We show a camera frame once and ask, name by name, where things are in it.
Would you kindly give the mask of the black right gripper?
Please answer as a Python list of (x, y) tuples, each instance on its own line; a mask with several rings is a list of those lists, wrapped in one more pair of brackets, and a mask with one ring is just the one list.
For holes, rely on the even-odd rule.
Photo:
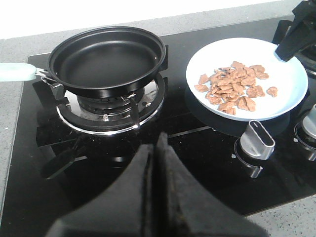
[(294, 20), (280, 20), (275, 32), (275, 53), (288, 61), (316, 41), (316, 1), (303, 0), (293, 10)]

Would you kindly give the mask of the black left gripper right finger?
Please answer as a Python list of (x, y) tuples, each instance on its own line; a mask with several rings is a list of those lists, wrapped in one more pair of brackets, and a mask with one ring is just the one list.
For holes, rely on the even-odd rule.
[(229, 209), (182, 164), (162, 132), (155, 148), (155, 197), (164, 237), (266, 237), (267, 232)]

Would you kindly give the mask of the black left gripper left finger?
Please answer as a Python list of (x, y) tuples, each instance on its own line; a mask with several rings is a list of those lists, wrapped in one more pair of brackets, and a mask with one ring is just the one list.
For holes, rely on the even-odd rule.
[(152, 237), (152, 145), (141, 145), (125, 171), (100, 195), (58, 218), (48, 237)]

